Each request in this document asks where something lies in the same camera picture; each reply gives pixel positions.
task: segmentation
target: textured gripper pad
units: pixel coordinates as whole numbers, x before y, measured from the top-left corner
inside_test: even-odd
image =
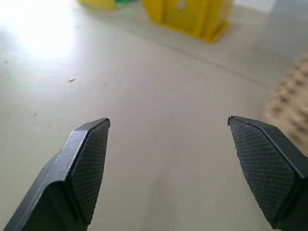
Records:
[[[272,223],[295,183],[295,172],[260,129],[235,119],[230,127],[247,183]]]
[[[89,133],[76,165],[71,182],[81,215],[90,224],[103,178],[108,129],[107,123],[99,125]]]

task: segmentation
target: yellow plastic object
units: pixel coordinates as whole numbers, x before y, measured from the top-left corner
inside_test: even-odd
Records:
[[[233,0],[142,0],[150,19],[207,43],[228,28]]]
[[[109,11],[116,8],[115,0],[80,0],[80,2],[94,8],[106,9]]]

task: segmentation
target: white floor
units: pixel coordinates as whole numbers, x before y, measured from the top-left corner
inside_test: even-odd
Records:
[[[0,0],[0,229],[70,131],[109,117],[89,231],[271,230],[227,119],[260,118],[278,77],[242,56],[236,29],[207,46],[76,3],[18,1]]]

